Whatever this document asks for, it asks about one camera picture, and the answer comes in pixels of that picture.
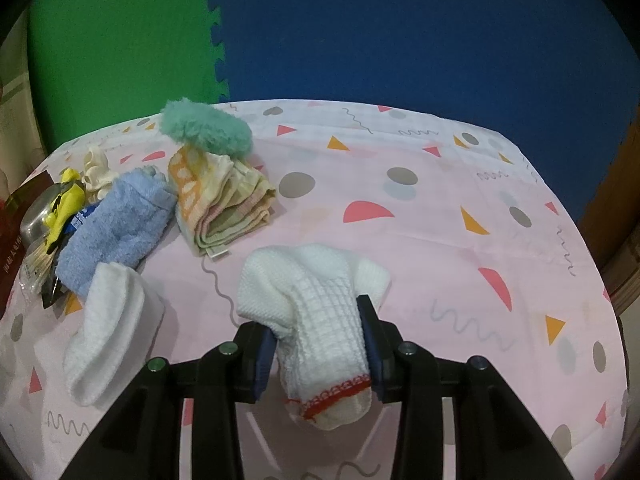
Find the stainless steel bowl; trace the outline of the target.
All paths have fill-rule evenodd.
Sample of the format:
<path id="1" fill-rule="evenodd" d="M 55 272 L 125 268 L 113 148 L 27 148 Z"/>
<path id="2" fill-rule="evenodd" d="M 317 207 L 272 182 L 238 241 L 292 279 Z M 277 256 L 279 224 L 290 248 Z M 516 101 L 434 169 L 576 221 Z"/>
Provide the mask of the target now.
<path id="1" fill-rule="evenodd" d="M 33 242 L 38 242 L 49 232 L 44 219 L 50 214 L 51 203 L 60 194 L 62 187 L 61 183 L 50 185 L 26 210 L 20 225 L 21 239 L 25 248 L 29 248 Z"/>

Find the white knit sock red trim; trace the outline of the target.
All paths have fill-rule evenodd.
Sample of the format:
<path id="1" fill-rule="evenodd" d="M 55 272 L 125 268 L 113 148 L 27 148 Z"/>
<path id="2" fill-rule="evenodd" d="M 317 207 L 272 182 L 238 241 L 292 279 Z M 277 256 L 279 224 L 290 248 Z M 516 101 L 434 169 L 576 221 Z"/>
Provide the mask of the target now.
<path id="1" fill-rule="evenodd" d="M 268 246 L 246 258 L 236 310 L 276 336 L 281 384 L 305 422 L 331 431 L 370 410 L 357 299 L 379 306 L 389 287 L 385 268 L 326 245 Z"/>

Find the dark red box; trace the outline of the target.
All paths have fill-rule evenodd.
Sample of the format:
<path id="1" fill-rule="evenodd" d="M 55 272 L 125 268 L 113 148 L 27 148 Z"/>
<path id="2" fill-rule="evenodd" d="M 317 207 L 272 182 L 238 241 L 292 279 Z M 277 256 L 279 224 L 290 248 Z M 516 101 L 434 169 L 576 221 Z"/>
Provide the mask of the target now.
<path id="1" fill-rule="evenodd" d="M 1 315 L 6 312 L 15 277 L 26 252 L 21 237 L 21 222 L 28 208 L 52 184 L 50 174 L 47 171 L 40 172 L 15 190 L 1 207 Z"/>

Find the blue foam mat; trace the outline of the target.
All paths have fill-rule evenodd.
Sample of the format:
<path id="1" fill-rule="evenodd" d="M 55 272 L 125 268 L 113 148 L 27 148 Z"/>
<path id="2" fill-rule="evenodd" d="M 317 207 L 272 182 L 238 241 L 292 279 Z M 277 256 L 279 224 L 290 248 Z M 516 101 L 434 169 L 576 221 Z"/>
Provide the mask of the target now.
<path id="1" fill-rule="evenodd" d="M 207 0 L 235 101 L 390 105 L 504 134 L 574 218 L 634 119 L 639 59 L 601 0 Z"/>

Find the yellow black plastic toy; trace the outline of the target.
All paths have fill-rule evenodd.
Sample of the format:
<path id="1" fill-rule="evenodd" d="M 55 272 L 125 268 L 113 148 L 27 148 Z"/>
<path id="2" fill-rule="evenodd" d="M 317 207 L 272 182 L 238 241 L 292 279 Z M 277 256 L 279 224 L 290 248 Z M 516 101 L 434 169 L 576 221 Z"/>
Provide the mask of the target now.
<path id="1" fill-rule="evenodd" d="M 73 168 L 66 168 L 62 172 L 61 191 L 51 203 L 50 211 L 44 224 L 49 229 L 44 239 L 47 254 L 52 254 L 58 246 L 58 239 L 62 235 L 66 222 L 85 206 L 86 190 L 81 182 L 80 173 Z"/>

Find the folded orange yellow towel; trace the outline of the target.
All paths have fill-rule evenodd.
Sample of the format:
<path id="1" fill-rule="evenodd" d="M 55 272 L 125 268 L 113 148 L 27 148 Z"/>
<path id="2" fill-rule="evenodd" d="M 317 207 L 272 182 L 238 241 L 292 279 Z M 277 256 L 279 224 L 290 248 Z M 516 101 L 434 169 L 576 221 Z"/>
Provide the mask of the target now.
<path id="1" fill-rule="evenodd" d="M 178 227 L 199 256 L 218 254 L 269 223 L 277 190 L 256 168 L 185 145 L 168 162 Z"/>

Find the bag of wooden sticks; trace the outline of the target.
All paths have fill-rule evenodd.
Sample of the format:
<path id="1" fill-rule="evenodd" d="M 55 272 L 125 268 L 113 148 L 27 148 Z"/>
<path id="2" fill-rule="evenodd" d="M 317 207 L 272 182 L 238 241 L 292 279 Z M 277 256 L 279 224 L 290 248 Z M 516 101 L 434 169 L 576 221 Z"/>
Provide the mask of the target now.
<path id="1" fill-rule="evenodd" d="M 17 278 L 23 296 L 28 302 L 34 301 L 40 295 L 53 259 L 54 254 L 48 253 L 44 240 L 36 240 L 27 248 Z"/>

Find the green foam mat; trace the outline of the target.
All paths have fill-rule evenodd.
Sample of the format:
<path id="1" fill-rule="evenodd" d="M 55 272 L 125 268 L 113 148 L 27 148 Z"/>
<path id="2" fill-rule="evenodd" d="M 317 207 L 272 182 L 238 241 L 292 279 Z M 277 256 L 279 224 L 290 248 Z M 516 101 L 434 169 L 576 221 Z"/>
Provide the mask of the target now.
<path id="1" fill-rule="evenodd" d="M 32 0 L 28 60 L 47 151 L 166 102 L 231 96 L 217 0 Z"/>

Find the teal fluffy scrunchie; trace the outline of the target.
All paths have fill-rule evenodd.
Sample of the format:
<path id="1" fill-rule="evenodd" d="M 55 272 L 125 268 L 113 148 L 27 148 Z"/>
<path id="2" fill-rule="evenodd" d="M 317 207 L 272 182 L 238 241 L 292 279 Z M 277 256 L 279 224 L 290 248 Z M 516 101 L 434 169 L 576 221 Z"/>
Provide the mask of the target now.
<path id="1" fill-rule="evenodd" d="M 166 103 L 160 132 L 177 143 L 232 158 L 246 157 L 253 149 L 252 130 L 244 120 L 187 98 Z"/>

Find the light blue fuzzy sock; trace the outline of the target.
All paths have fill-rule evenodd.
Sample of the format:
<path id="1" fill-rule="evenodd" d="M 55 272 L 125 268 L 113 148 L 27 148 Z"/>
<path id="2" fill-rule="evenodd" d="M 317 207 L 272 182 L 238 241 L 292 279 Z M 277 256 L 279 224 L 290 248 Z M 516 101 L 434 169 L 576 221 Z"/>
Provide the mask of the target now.
<path id="1" fill-rule="evenodd" d="M 61 250 L 56 277 L 84 300 L 100 263 L 136 268 L 162 239 L 176 203 L 177 193 L 155 167 L 122 174 Z"/>

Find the cream satin scrunchie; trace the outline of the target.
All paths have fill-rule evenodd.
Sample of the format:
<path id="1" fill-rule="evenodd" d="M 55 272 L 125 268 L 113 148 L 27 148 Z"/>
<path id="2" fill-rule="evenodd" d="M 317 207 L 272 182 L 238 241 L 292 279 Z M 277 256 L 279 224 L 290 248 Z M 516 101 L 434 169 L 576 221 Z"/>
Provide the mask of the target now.
<path id="1" fill-rule="evenodd" d="M 95 204 L 111 191 L 119 173 L 111 170 L 108 159 L 99 146 L 90 146 L 84 157 L 81 182 L 85 187 L 87 202 Z"/>

